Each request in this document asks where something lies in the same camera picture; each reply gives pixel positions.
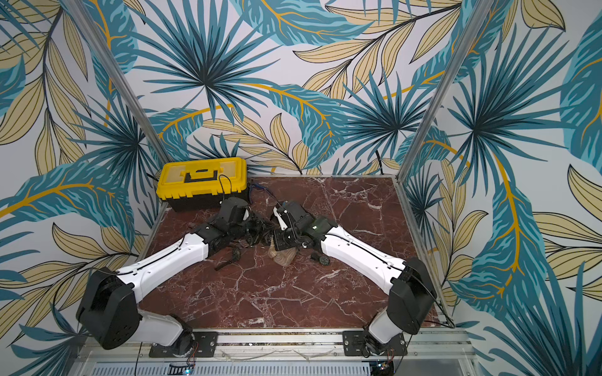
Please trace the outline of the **beige striped cloth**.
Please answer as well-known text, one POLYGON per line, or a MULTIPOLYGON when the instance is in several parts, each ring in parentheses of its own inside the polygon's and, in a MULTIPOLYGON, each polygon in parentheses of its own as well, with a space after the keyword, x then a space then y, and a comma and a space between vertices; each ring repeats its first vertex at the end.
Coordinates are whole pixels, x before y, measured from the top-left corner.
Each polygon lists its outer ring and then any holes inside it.
POLYGON ((297 252, 297 248, 288 248, 284 251, 277 251, 274 240, 271 240, 267 255, 280 266, 290 266, 293 263, 297 252))

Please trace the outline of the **small olive watch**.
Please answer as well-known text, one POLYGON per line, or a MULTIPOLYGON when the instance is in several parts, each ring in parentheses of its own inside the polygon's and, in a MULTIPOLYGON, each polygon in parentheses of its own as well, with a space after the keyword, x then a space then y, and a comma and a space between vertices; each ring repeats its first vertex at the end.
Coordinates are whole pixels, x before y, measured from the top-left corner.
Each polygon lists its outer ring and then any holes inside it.
POLYGON ((331 261, 330 258, 327 255, 321 254, 321 253, 317 253, 314 252, 311 256, 310 259, 323 265, 323 266, 328 266, 331 261))

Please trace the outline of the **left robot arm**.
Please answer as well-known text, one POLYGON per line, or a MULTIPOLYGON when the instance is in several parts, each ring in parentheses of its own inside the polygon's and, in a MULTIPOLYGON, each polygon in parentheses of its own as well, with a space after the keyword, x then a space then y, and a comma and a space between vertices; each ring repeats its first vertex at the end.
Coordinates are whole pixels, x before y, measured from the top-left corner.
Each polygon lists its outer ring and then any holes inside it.
POLYGON ((186 357, 195 348, 191 327, 177 316, 140 310, 139 303, 189 266, 236 241, 254 246, 264 241, 273 228, 274 224, 254 213, 247 201, 227 198, 210 221, 160 252, 116 271, 106 267, 95 270, 76 318, 103 349, 116 349, 127 342, 152 343, 177 357, 186 357))

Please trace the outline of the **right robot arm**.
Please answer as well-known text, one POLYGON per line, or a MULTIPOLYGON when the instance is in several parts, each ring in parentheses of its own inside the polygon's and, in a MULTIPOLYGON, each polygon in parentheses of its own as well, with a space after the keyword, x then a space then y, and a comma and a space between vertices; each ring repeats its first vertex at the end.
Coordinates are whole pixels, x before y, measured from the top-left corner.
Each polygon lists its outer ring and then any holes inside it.
POLYGON ((417 335, 437 300, 426 265, 418 258, 408 260, 389 255, 347 232, 334 220, 313 216, 300 204, 286 201, 273 209, 277 222, 274 246, 305 248, 312 257, 336 259, 367 277, 388 295, 385 310, 367 327, 367 337, 387 344, 401 332, 417 335))

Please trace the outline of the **yellow black toolbox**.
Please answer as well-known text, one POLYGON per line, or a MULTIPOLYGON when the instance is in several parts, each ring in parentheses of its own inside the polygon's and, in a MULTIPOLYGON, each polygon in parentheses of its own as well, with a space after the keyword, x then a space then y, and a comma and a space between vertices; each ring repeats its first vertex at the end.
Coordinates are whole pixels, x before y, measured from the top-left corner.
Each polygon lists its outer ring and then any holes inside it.
POLYGON ((216 158, 166 164, 156 189, 175 212, 219 208, 229 197, 249 199, 248 169, 242 158, 216 158))

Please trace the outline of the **blue handled pliers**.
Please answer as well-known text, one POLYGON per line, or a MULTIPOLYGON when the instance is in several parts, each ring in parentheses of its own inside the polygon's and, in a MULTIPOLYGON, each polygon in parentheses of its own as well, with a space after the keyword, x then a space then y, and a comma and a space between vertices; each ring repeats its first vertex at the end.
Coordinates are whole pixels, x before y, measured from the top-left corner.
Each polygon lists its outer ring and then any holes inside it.
POLYGON ((255 190, 264 191, 264 192, 268 193, 268 194, 269 194, 271 197, 274 197, 274 194, 273 194, 273 192, 272 192, 272 191, 271 191, 269 188, 267 188, 266 186, 263 186, 263 185, 261 185, 261 184, 258 184, 258 183, 252 183, 252 184, 251 184, 251 188, 252 188, 252 189, 255 189, 255 190))

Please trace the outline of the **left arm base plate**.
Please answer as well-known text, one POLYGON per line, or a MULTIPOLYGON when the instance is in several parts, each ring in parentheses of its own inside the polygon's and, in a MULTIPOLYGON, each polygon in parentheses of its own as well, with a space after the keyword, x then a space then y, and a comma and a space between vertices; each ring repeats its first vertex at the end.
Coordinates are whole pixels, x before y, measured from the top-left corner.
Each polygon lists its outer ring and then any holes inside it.
POLYGON ((150 358, 212 358, 217 345, 217 332, 185 332, 171 346, 153 344, 150 358))

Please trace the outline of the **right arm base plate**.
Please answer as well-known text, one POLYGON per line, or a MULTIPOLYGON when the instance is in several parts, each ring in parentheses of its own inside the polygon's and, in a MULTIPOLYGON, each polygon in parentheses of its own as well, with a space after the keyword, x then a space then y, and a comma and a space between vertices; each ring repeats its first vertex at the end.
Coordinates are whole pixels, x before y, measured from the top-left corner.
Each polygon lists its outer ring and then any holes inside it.
POLYGON ((346 357, 401 357, 408 353, 403 333, 385 343, 379 342, 367 330, 344 331, 342 336, 346 357))

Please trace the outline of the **aluminium front rail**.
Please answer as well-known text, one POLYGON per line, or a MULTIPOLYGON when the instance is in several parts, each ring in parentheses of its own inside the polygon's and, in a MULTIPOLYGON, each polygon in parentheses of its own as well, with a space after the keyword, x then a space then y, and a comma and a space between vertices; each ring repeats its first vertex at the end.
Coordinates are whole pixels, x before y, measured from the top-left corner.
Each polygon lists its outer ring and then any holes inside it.
POLYGON ((464 330, 399 335, 398 349, 360 350, 349 328, 208 329, 196 356, 160 357, 151 345, 104 350, 86 343, 70 375, 482 375, 464 330))

